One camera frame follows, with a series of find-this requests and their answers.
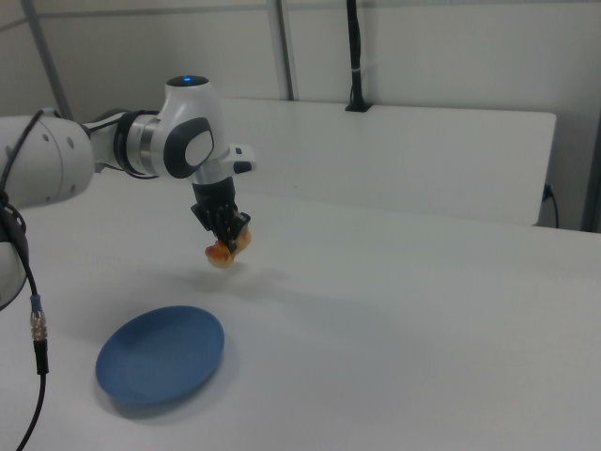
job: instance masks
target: blue plate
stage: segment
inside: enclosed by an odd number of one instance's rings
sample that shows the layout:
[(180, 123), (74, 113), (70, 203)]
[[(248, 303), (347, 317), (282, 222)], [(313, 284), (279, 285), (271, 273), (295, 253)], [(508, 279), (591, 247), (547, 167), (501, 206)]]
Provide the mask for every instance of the blue plate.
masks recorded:
[(213, 373), (223, 327), (209, 312), (172, 306), (145, 313), (116, 331), (96, 361), (100, 387), (116, 401), (153, 406), (185, 397)]

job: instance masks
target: white wall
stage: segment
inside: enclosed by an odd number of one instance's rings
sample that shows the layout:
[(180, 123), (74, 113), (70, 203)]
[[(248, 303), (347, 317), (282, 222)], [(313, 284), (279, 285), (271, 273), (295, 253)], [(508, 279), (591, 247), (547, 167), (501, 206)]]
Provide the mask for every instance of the white wall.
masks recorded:
[[(579, 228), (601, 105), (601, 3), (416, 3), (359, 9), (366, 99), (556, 114), (548, 181), (562, 227)], [(287, 0), (300, 100), (348, 101), (345, 8)], [(541, 222), (553, 224), (550, 206)]]
[(281, 98), (265, 0), (35, 6), (76, 119), (115, 107), (159, 109), (164, 83), (182, 74), (208, 77), (224, 97)]
[(55, 106), (19, 0), (0, 0), (0, 116)]

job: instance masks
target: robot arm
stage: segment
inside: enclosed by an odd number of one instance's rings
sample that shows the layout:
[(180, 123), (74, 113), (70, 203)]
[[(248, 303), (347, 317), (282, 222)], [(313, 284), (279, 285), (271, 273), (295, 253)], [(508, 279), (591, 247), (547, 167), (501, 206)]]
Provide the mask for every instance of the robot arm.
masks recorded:
[(158, 114), (133, 111), (84, 124), (97, 170), (188, 179), (196, 197), (193, 213), (233, 253), (250, 216), (238, 212), (231, 177), (255, 169), (254, 152), (226, 143), (219, 98), (206, 78), (173, 78), (165, 94)]
[[(253, 150), (226, 143), (219, 99), (206, 78), (176, 77), (165, 91), (158, 114), (118, 113), (83, 125), (42, 116), (10, 170), (11, 204), (22, 209), (67, 200), (82, 193), (104, 167), (139, 179), (188, 179), (196, 198), (193, 213), (234, 253), (250, 216), (238, 211), (232, 176), (255, 169)], [(0, 173), (29, 120), (0, 119)], [(10, 235), (0, 230), (0, 310), (17, 296), (25, 278)]]

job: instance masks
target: white table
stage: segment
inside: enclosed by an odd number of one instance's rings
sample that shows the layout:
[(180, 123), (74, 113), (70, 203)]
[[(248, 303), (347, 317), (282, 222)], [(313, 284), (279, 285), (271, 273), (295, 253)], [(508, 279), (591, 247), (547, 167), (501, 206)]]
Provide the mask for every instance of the white table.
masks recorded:
[(224, 99), (229, 141), (251, 144), (249, 193), (533, 225), (555, 116), (516, 111)]
[[(226, 272), (205, 261), (184, 182), (102, 174), (25, 212), (51, 368), (28, 449), (599, 449), (601, 237), (238, 200), (254, 243)], [(98, 352), (168, 304), (220, 319), (222, 364), (176, 406), (120, 408)], [(2, 450), (37, 396), (28, 308), (24, 292), (0, 314)]]

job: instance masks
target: cable connector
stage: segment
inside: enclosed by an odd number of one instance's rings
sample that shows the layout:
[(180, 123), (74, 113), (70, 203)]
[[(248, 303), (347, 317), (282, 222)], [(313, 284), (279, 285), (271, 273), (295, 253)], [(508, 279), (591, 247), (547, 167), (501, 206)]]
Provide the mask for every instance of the cable connector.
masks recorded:
[(42, 310), (31, 312), (29, 323), (31, 324), (31, 337), (34, 341), (43, 341), (48, 337), (46, 315)]
[(46, 327), (46, 315), (41, 309), (41, 298), (34, 294), (31, 300), (31, 337), (34, 340), (34, 351), (36, 352), (36, 366), (38, 374), (48, 374), (48, 329)]

